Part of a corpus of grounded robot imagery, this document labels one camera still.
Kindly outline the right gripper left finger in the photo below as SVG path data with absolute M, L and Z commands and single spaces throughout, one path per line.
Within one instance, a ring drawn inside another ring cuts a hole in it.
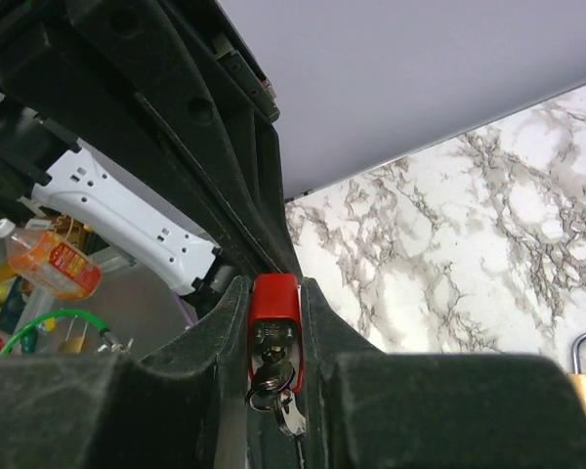
M 0 468 L 241 468 L 251 283 L 141 361 L 0 357 Z

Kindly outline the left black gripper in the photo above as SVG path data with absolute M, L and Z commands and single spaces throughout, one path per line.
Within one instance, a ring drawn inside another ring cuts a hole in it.
M 136 100 L 113 90 L 92 46 Z M 246 276 L 298 272 L 272 126 L 279 110 L 218 2 L 0 1 L 0 92 L 137 177 Z

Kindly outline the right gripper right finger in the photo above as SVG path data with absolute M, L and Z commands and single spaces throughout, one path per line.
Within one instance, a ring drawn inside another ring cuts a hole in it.
M 586 415 L 537 355 L 386 354 L 301 286 L 311 468 L 586 468 Z

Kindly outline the red cable padlock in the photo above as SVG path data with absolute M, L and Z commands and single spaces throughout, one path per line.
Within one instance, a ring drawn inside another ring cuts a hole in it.
M 263 353 L 273 346 L 291 362 L 294 377 L 289 389 L 301 390 L 304 351 L 300 291 L 292 274 L 262 274 L 254 282 L 248 313 L 248 372 L 254 378 L 264 363 Z

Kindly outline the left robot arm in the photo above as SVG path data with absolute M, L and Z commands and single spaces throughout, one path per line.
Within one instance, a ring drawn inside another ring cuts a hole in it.
M 299 274 L 271 84 L 216 1 L 0 1 L 0 195 L 90 226 L 199 312 Z

